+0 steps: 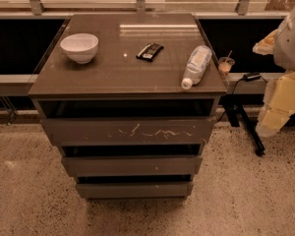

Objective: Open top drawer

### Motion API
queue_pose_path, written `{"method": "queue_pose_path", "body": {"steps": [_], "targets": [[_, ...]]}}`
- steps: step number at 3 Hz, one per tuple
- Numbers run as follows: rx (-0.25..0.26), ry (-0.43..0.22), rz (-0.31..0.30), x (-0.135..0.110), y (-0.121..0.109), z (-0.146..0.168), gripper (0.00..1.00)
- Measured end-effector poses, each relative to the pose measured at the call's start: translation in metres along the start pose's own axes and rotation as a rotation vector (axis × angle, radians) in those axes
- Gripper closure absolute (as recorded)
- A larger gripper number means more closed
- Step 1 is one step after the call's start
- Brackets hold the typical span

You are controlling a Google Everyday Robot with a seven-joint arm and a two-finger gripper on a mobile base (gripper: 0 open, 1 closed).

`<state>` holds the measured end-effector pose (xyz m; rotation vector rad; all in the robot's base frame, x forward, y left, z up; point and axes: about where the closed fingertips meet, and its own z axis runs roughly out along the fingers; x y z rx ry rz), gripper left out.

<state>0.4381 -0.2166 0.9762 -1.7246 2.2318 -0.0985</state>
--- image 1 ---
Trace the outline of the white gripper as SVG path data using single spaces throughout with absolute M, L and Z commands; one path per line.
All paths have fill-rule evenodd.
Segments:
M 277 30 L 273 30 L 254 45 L 253 52 L 260 55 L 273 54 L 277 66 L 295 71 L 295 7 Z M 259 113 L 256 127 L 258 135 L 275 135 L 294 113 L 295 72 L 290 72 L 266 84 L 264 106 Z

